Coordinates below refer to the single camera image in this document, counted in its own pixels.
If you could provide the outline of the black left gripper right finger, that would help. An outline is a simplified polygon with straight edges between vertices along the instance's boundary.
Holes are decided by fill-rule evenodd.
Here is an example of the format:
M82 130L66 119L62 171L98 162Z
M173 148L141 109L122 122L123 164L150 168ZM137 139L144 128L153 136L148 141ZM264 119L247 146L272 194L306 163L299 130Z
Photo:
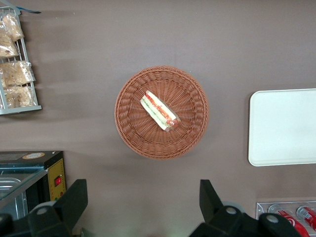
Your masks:
M258 220L237 207L224 205L209 180L200 180L199 206L204 222L192 237L295 237L296 229L277 214L262 214Z

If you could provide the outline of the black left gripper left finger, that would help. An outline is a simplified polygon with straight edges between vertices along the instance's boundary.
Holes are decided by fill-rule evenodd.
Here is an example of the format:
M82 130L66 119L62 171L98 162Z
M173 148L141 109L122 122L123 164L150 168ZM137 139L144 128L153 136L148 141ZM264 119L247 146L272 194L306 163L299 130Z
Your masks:
M54 204L41 203L26 217L0 215L2 237L74 237L73 229L88 205L87 182L77 179Z

